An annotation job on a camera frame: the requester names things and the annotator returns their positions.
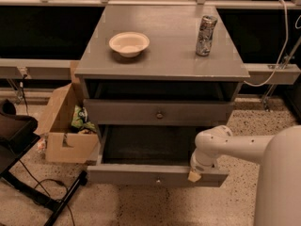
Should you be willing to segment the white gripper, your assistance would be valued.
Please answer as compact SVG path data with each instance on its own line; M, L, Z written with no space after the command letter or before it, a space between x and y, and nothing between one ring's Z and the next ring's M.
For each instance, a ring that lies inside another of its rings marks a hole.
M201 179L202 172L208 172L214 168L215 159L206 153L194 151L191 155L190 166L188 173L188 180L195 183Z

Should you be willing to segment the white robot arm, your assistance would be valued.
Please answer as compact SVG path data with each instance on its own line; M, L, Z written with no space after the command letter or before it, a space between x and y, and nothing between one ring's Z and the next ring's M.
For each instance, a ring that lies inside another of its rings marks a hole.
M228 155L260 166L253 226L301 225L301 126L273 136L236 137L216 126L195 137L188 179L196 182L215 159Z

